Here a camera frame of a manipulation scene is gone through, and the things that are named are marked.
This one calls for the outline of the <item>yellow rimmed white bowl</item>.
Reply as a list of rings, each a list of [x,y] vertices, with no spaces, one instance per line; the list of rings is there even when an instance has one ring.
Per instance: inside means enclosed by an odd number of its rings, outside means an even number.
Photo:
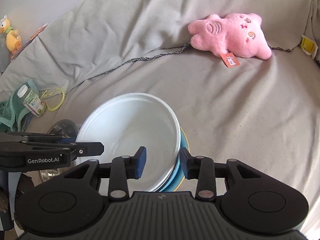
[[[183,181],[185,180],[185,174],[187,172],[187,158],[183,156],[183,153],[186,151],[190,152],[189,142],[186,136],[186,133],[182,128],[181,130],[181,151],[179,153],[179,159],[180,159],[180,166],[178,168],[178,172],[171,182],[171,189],[172,191],[177,191]]]

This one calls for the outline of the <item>white deep bowl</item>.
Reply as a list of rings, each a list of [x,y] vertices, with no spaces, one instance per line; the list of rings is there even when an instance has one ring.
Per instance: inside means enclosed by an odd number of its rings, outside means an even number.
[[[82,124],[78,142],[101,142],[99,163],[133,156],[144,146],[146,163],[141,178],[128,180],[129,192],[158,191],[175,169],[181,132],[171,107],[156,96],[129,93],[116,96],[94,110]]]

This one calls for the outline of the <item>vitamin gummy bottle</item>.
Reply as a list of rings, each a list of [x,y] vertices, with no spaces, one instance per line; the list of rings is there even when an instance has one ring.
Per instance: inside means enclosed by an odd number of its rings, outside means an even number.
[[[40,117],[46,110],[46,104],[40,99],[36,92],[23,85],[17,92],[23,106],[28,109],[34,116]]]

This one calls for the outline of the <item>yellow duck plush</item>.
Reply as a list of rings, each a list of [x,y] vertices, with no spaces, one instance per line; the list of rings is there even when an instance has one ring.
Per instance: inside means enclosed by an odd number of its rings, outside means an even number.
[[[16,54],[22,46],[22,38],[18,30],[14,29],[11,26],[7,15],[4,15],[4,17],[1,19],[0,31],[1,34],[5,33],[5,44],[7,46],[7,49],[11,52],[12,55]]]

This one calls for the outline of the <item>book on sofa back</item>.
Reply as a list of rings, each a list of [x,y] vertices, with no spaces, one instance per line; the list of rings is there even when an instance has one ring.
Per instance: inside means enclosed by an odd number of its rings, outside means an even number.
[[[44,24],[36,31],[34,35],[32,35],[25,42],[23,42],[22,46],[17,50],[17,52],[15,54],[11,54],[10,60],[12,61],[16,59],[16,57],[39,35],[39,33],[44,31],[44,29],[46,29],[47,26],[48,26],[48,23]]]

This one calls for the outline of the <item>beige sofa cover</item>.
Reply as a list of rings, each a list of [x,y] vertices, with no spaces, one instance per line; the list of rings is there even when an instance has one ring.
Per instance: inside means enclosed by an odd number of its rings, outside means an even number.
[[[263,20],[269,60],[228,68],[188,46],[190,22],[250,12]],[[299,47],[302,36],[319,41],[319,0],[1,0],[1,15],[24,37],[47,25],[1,74],[1,100],[27,80],[66,92],[30,131],[152,94],[174,110],[192,154],[239,159],[303,193],[302,233],[319,238],[319,65]]]

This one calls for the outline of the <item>pink plush toy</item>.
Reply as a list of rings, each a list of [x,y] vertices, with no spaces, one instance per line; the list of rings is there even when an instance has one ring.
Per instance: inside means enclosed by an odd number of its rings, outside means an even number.
[[[261,24],[262,18],[254,13],[234,13],[224,18],[212,14],[188,25],[192,35],[190,45],[197,50],[210,51],[229,68],[240,66],[238,57],[268,60],[272,51]]]

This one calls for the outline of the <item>yellow fabric tag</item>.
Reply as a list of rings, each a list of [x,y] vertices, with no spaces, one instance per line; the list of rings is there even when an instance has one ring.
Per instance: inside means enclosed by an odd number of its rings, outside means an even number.
[[[306,37],[305,35],[301,35],[301,37],[302,40],[300,42],[300,48],[306,55],[314,58],[318,50],[317,43],[314,40]]]

